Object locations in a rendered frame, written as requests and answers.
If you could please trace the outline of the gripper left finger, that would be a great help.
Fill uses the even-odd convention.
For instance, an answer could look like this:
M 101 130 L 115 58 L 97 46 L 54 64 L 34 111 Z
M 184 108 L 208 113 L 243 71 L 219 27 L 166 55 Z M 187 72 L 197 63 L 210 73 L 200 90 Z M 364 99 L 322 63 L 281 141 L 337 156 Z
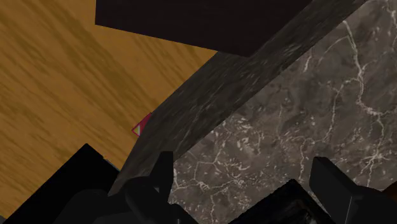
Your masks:
M 55 224 L 198 224 L 180 205 L 168 203 L 173 162 L 173 152 L 161 152 L 150 175 L 129 179 L 111 196 L 99 189 L 78 192 Z

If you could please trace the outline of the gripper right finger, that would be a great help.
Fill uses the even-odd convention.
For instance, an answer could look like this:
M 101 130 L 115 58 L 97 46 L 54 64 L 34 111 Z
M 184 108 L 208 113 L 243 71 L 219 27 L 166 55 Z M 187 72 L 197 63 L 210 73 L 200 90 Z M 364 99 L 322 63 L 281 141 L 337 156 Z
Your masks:
M 397 224 L 397 201 L 357 185 L 326 157 L 313 158 L 309 186 L 336 224 Z

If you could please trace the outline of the small red-edged flat object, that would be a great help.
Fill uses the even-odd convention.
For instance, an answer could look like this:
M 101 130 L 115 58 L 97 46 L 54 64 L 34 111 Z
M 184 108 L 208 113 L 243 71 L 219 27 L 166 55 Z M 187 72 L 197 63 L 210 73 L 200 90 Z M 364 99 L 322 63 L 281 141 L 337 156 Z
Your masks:
M 149 121 L 152 113 L 148 113 L 136 126 L 132 128 L 132 132 L 136 136 L 140 136 L 143 132 L 144 127 L 146 126 L 147 122 Z

